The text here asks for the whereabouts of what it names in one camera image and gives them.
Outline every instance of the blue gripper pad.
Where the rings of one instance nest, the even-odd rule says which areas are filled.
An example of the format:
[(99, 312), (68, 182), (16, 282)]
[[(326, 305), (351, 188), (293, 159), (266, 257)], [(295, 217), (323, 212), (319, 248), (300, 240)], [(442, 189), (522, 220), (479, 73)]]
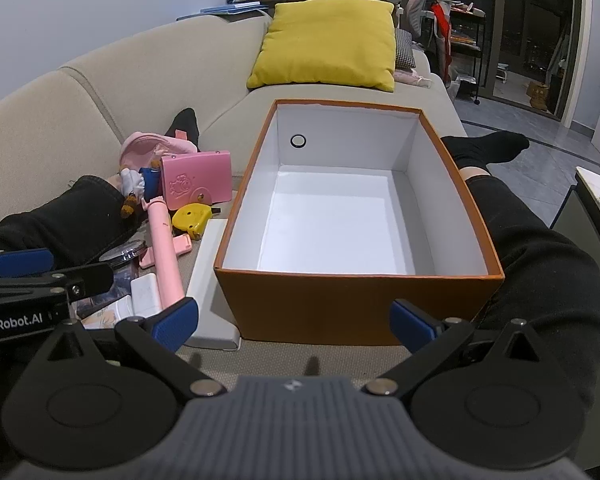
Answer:
[(412, 354), (436, 338), (435, 327), (418, 316), (413, 305), (395, 300), (389, 309), (389, 328), (398, 341)]
[(49, 272), (54, 256), (48, 249), (28, 249), (0, 253), (0, 278), (19, 278)]
[(145, 320), (143, 326), (158, 343), (175, 352), (198, 328), (198, 304), (193, 298), (182, 298)]

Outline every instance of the black pants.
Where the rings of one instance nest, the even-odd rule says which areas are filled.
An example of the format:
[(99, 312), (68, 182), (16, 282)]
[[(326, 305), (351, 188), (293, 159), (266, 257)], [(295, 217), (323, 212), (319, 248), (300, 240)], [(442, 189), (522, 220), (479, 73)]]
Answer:
[[(476, 176), (467, 184), (506, 276), (478, 316), (478, 327), (496, 330), (514, 317), (528, 320), (588, 411), (600, 366), (600, 270), (502, 181)], [(0, 249), (47, 247), (59, 267), (88, 263), (135, 231), (137, 219), (120, 218), (122, 203), (107, 182), (82, 177), (52, 202), (0, 222)]]

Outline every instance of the black circular disc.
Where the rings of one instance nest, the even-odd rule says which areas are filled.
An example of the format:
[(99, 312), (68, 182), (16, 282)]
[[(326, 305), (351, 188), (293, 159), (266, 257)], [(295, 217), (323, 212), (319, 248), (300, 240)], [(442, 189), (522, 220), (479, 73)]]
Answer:
[(4, 403), (2, 426), (31, 462), (91, 470), (151, 449), (176, 416), (173, 393), (157, 378), (132, 368), (67, 360), (16, 385)]
[(530, 469), (564, 456), (584, 425), (575, 392), (523, 360), (436, 375), (411, 400), (413, 423), (441, 450), (498, 470)]

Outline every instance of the gray marble floor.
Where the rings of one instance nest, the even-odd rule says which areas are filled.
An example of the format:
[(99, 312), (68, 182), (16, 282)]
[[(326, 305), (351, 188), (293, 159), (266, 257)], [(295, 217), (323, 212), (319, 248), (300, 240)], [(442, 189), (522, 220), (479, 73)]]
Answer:
[(456, 100), (455, 107), (470, 137), (511, 130), (531, 140), (529, 149), (516, 160), (492, 164), (489, 169), (547, 225), (575, 184), (577, 166), (600, 174), (600, 152), (589, 137), (565, 128), (558, 121), (488, 99), (481, 99), (480, 105)]

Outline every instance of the metal bolt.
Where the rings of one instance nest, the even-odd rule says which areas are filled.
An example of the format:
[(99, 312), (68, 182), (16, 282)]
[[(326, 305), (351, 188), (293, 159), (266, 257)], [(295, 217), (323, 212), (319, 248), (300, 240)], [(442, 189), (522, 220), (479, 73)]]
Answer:
[(398, 383), (392, 379), (378, 377), (377, 379), (373, 379), (366, 384), (366, 390), (373, 395), (393, 395), (396, 391), (398, 391)]
[(222, 391), (222, 384), (213, 379), (200, 379), (191, 383), (189, 390), (199, 397), (213, 397)]

